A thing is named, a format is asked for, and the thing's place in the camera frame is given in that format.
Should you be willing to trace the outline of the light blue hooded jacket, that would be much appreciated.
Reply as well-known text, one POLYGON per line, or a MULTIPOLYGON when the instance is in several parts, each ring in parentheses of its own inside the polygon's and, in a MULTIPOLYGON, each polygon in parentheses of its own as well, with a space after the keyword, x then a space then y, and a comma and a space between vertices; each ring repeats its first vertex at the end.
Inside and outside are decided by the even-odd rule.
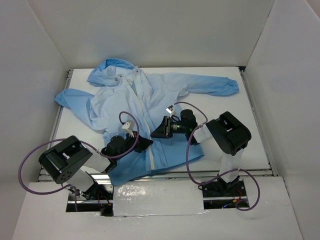
MULTIPOLYGON (((238 83, 228 77, 183 73, 148 74, 122 59, 109 58, 96 67, 87 81, 98 87, 96 94, 68 88, 55 101, 91 129, 101 133, 108 143, 123 135, 119 113, 126 112, 124 121, 135 118, 144 138, 160 125, 166 108, 189 93, 229 97, 239 92, 238 83)), ((204 156, 201 146, 190 146, 177 134, 170 139, 155 138, 142 153, 131 152, 117 162, 109 178, 115 186, 146 175, 182 166, 204 156)))

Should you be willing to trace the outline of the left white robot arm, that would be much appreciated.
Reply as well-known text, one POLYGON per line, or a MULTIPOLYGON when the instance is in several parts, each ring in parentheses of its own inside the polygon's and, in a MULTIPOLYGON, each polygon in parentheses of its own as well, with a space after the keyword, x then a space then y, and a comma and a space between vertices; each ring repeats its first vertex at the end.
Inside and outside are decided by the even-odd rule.
POLYGON ((127 133, 125 137, 116 135, 95 159, 94 153, 72 135, 42 153, 38 161, 56 184, 68 183, 76 187, 86 199, 96 200, 100 194, 106 195, 107 191, 81 167, 88 163, 97 167, 99 172, 107 174, 118 166, 124 153, 135 151, 140 154, 152 144, 152 140, 138 135, 137 131, 133 135, 127 133))

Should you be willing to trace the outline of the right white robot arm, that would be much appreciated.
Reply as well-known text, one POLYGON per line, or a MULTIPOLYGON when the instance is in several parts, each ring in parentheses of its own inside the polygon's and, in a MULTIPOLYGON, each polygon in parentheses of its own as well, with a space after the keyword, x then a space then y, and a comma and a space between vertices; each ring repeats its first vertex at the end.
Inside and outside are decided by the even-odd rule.
POLYGON ((161 124, 151 133, 151 137, 170 139, 174 134, 184 134, 187 141, 186 158, 190 146, 214 139, 223 151, 219 175, 212 181, 214 191, 223 196, 230 195, 239 182, 240 160, 244 149, 252 139, 249 129, 234 115, 226 111, 217 119, 205 122, 201 126, 191 109, 180 112, 180 118, 164 116, 161 124))

